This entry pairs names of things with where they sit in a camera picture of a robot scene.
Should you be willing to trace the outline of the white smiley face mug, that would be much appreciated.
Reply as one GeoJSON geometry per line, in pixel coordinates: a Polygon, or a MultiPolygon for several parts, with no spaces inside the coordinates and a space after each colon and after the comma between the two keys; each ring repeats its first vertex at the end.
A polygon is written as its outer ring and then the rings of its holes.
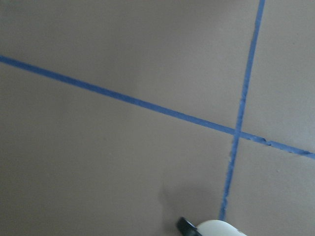
{"type": "Polygon", "coordinates": [[[176,227],[183,236],[246,236],[234,226],[220,220],[208,220],[194,226],[184,217],[181,217],[176,227]]]}

